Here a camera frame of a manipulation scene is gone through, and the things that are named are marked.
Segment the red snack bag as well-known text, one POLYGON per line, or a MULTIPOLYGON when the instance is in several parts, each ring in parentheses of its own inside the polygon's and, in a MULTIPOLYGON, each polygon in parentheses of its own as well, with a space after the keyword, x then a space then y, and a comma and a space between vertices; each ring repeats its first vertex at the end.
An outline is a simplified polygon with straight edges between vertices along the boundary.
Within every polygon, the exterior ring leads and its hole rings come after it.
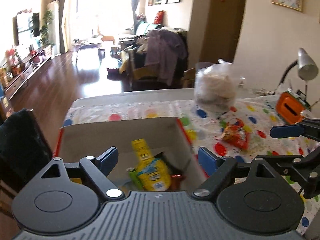
POLYGON ((250 133, 239 125, 226 126, 222 133, 222 141, 239 148, 248 150, 250 133))

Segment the yellow minion snack pack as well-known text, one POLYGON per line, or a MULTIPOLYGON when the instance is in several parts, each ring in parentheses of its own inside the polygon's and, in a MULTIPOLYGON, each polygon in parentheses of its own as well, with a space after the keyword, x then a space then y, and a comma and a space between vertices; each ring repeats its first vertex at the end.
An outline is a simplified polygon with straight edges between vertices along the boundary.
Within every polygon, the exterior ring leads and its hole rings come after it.
POLYGON ((138 158, 137 177, 146 191, 167 191, 171 185, 169 169, 164 161, 152 155, 144 139, 131 142, 138 158))

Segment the orange green tissue box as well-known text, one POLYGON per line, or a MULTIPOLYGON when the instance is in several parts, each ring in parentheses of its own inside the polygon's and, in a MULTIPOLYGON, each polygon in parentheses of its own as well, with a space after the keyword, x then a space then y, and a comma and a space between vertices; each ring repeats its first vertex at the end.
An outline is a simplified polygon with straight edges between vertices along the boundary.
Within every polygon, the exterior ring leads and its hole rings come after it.
POLYGON ((294 92, 288 89, 281 93, 276 104, 276 112, 287 123, 295 124, 303 119, 303 112, 311 111, 306 95, 299 89, 294 92))

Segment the colourful balloon tablecloth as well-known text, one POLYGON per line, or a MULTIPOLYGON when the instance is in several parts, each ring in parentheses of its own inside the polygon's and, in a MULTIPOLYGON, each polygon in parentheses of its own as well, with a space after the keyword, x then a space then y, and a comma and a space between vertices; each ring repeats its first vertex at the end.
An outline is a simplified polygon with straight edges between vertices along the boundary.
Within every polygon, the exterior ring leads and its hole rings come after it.
POLYGON ((218 157, 233 157, 249 163, 257 155, 308 155, 318 143, 300 138, 273 139, 270 129, 282 125, 276 114, 276 96, 238 99, 226 113, 214 113, 198 106, 191 99, 158 99, 144 96, 141 101, 113 95, 108 98, 77 100, 68 110, 63 127, 93 122, 135 119, 178 118, 195 158, 205 147, 218 157), (248 150, 244 151, 222 141, 226 126, 239 125, 250 133, 248 150))

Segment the silver desk lamp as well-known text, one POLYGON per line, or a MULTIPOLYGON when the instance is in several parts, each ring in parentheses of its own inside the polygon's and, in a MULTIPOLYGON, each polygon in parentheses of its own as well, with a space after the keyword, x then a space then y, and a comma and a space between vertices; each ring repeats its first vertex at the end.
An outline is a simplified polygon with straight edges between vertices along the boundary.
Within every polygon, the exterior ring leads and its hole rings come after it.
POLYGON ((313 61, 311 56, 306 52, 304 48, 298 49, 298 57, 296 61, 293 61, 286 69, 281 79, 279 81, 278 87, 276 88, 276 92, 278 93, 282 85, 285 82, 285 79, 288 73, 294 68, 297 67, 298 77, 303 81, 311 81, 317 77, 319 74, 319 68, 316 63, 313 61))

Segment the red cardboard box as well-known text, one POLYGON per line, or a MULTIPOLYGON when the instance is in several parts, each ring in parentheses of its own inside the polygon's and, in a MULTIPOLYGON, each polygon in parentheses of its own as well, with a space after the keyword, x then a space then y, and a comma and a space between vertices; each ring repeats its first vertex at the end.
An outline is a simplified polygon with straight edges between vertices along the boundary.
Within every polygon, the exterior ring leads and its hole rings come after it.
POLYGON ((118 163, 107 176, 126 192, 135 190, 127 172, 138 165, 131 142, 144 139, 151 153, 163 153, 166 160, 182 171, 185 179, 179 190, 192 192, 206 179, 195 158, 182 124, 178 118, 153 118, 93 122, 62 128, 56 154, 66 163, 76 163, 88 155, 98 157, 112 146, 119 152, 118 163))

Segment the black chair back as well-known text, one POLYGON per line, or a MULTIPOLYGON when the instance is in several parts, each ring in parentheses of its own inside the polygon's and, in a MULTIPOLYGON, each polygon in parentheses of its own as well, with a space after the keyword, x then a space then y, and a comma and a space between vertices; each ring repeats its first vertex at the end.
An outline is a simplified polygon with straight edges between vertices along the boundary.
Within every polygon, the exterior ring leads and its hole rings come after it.
POLYGON ((32 110, 17 111, 1 124, 1 181, 15 192, 20 192, 52 157, 32 110))

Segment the clear plastic container with bags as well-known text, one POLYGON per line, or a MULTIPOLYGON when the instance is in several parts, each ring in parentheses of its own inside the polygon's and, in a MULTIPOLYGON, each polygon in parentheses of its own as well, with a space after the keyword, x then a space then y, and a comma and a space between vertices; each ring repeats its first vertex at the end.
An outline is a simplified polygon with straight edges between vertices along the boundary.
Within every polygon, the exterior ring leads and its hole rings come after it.
POLYGON ((235 66, 219 59, 218 63, 196 64, 194 99, 205 109, 222 113, 234 105, 238 89, 246 82, 244 76, 236 73, 235 66))

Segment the wooden tv console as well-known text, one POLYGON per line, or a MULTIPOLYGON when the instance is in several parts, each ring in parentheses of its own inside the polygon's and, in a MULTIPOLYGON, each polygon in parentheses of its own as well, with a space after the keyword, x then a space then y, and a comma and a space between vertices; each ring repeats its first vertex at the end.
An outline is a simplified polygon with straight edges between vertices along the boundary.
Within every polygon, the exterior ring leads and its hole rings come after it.
POLYGON ((34 53, 23 59, 21 64, 13 66, 13 70, 17 70, 17 75, 8 82, 5 88, 1 85, 1 96, 6 96, 8 100, 18 92, 18 90, 26 84, 29 79, 52 57, 52 44, 40 47, 34 53))

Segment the clothes covered chair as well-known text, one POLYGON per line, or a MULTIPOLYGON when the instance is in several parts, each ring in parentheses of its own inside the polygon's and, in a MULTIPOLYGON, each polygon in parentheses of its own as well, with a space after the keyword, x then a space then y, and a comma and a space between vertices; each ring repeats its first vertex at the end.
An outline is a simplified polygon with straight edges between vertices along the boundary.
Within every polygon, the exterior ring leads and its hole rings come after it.
POLYGON ((178 88, 188 68, 187 31, 162 27, 133 38, 120 52, 119 74, 133 86, 140 81, 178 88))

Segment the television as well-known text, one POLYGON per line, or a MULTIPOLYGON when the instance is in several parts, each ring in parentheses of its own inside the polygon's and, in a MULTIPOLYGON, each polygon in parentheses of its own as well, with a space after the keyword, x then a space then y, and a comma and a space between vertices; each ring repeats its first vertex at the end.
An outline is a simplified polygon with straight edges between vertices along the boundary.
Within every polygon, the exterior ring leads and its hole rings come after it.
POLYGON ((20 12, 12 18, 14 44, 31 45, 34 38, 40 35, 38 12, 20 12))

